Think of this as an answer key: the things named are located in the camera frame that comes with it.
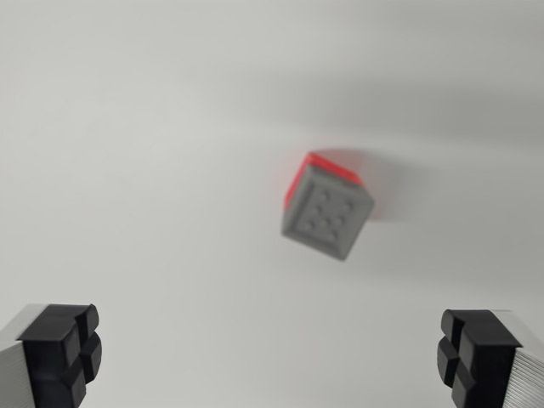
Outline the black-tipped silver gripper left finger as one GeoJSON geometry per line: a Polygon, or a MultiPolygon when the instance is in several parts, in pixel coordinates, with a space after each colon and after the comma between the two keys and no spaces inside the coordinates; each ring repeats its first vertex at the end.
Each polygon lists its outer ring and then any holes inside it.
{"type": "Polygon", "coordinates": [[[27,304],[1,329],[1,406],[79,407],[101,364],[98,325],[92,304],[27,304]]]}

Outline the black-tipped silver gripper right finger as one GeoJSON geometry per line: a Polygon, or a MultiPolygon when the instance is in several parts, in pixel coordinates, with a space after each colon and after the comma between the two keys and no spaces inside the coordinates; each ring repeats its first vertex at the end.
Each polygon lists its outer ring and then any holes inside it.
{"type": "Polygon", "coordinates": [[[447,309],[441,381],[460,408],[543,407],[543,341],[509,310],[447,309]]]}

